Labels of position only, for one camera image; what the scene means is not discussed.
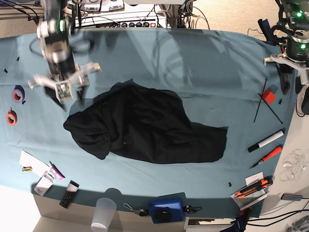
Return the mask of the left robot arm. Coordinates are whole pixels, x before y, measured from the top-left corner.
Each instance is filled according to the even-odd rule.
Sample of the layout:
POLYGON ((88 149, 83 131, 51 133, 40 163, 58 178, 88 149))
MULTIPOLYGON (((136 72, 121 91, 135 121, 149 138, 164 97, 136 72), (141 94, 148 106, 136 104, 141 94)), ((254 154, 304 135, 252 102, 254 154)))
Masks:
POLYGON ((309 2, 307 0, 278 0, 278 22, 270 27, 259 23, 267 39, 281 48, 280 54, 264 59, 264 64, 275 63, 285 95, 290 88, 288 75, 296 71, 300 86, 309 83, 309 2))

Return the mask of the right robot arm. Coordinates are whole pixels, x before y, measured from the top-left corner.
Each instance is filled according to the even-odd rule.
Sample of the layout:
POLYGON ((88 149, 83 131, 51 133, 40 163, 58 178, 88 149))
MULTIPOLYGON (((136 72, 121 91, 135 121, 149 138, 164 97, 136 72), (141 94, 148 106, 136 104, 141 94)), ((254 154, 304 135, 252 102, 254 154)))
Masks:
POLYGON ((66 99, 75 99, 84 106, 84 96, 89 86, 88 75, 100 72, 98 63, 87 63, 83 66, 74 61, 74 50, 69 44, 70 32, 75 25, 64 16, 67 6, 65 0, 43 0, 44 19, 38 22, 37 38, 42 57, 47 61, 50 73, 35 74, 28 81, 31 89, 43 87, 45 94, 63 110, 66 99))

